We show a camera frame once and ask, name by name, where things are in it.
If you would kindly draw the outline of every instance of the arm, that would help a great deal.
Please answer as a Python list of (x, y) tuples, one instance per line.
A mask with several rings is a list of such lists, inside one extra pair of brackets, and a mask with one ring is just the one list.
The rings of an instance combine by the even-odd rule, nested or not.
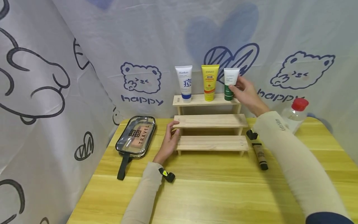
[(179, 130), (173, 132), (174, 124), (179, 124), (179, 121), (172, 121), (167, 125), (160, 150), (153, 162), (149, 162), (145, 168), (142, 180), (124, 212), (121, 224), (147, 224), (150, 222), (154, 199), (162, 181), (159, 168), (163, 167), (164, 162), (173, 153), (179, 139)]
[(149, 223), (155, 195), (161, 185), (162, 176), (158, 171), (161, 167), (162, 165), (158, 163), (148, 163), (142, 180), (123, 215), (122, 224)]
[(279, 163), (292, 194), (306, 216), (306, 224), (351, 224), (331, 180), (316, 157), (284, 127), (281, 116), (270, 111), (251, 82), (239, 77), (235, 97), (258, 118), (254, 130)]

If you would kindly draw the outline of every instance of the plastic bottle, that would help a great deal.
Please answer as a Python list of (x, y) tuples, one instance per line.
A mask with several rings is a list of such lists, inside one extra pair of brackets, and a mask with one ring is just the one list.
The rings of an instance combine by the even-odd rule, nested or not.
[(308, 101), (304, 98), (296, 98), (290, 107), (285, 108), (281, 117), (286, 121), (289, 130), (295, 134), (299, 126), (307, 117)]

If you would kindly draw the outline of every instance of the yellow tube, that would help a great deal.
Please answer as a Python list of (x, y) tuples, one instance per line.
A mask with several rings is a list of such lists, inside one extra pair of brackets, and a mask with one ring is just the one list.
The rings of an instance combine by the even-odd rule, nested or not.
[(213, 101), (220, 65), (202, 65), (205, 101)]

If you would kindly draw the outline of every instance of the beige arm sleeve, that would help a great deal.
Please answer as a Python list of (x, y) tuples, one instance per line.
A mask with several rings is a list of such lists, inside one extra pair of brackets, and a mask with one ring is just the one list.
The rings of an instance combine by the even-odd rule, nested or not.
[(159, 168), (162, 168), (162, 166), (158, 163), (148, 163), (143, 172), (142, 180), (123, 215), (121, 224), (149, 223), (155, 195), (162, 181)]
[(319, 161), (283, 124), (281, 116), (270, 111), (257, 118), (253, 129), (281, 166), (291, 192), (305, 216), (326, 211), (349, 218), (342, 200)]

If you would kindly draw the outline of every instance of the white tube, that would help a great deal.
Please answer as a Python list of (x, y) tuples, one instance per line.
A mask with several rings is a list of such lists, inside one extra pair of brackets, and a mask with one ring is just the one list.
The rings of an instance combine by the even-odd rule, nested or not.
[(235, 85), (239, 76), (240, 68), (224, 68), (225, 90), (224, 98), (227, 101), (232, 100), (234, 93), (229, 89), (229, 85)]
[(192, 101), (192, 68), (193, 66), (175, 66), (180, 83), (180, 91), (182, 93), (183, 102), (190, 103)]

